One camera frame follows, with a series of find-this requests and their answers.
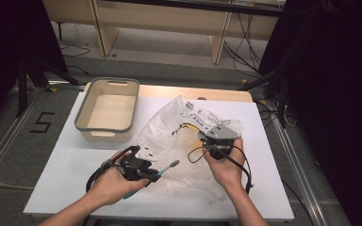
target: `plastic bag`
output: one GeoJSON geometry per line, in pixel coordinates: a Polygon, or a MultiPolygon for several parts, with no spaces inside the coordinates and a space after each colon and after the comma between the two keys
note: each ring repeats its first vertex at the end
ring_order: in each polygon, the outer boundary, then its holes
{"type": "Polygon", "coordinates": [[[203,159],[198,130],[183,126],[184,123],[191,124],[204,133],[220,123],[239,134],[241,132],[240,121],[223,119],[184,96],[178,96],[148,121],[139,134],[137,143],[142,149],[149,149],[157,158],[153,163],[154,169],[164,169],[174,160],[180,160],[176,167],[169,169],[171,173],[163,174],[169,192],[176,193],[184,187],[210,187],[205,191],[215,193],[220,199],[226,199],[225,192],[214,180],[207,162],[203,159]]]}

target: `white tabletop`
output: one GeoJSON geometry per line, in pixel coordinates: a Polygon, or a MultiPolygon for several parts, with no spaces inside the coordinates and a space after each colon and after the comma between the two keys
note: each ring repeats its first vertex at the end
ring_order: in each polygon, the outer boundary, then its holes
{"type": "MultiPolygon", "coordinates": [[[[139,97],[134,119],[134,136],[124,144],[90,142],[74,126],[75,115],[85,93],[80,93],[60,134],[55,149],[25,207],[26,214],[53,215],[85,194],[85,185],[100,164],[116,151],[136,145],[136,137],[150,118],[171,99],[139,97]]],[[[275,165],[255,104],[242,102],[197,101],[194,103],[225,119],[241,120],[244,151],[249,159],[255,185],[250,197],[267,220],[294,219],[290,204],[275,165]]],[[[169,192],[164,186],[165,174],[156,183],[136,195],[94,212],[97,218],[133,219],[237,219],[229,199],[220,200],[200,188],[183,188],[169,192]]]]}

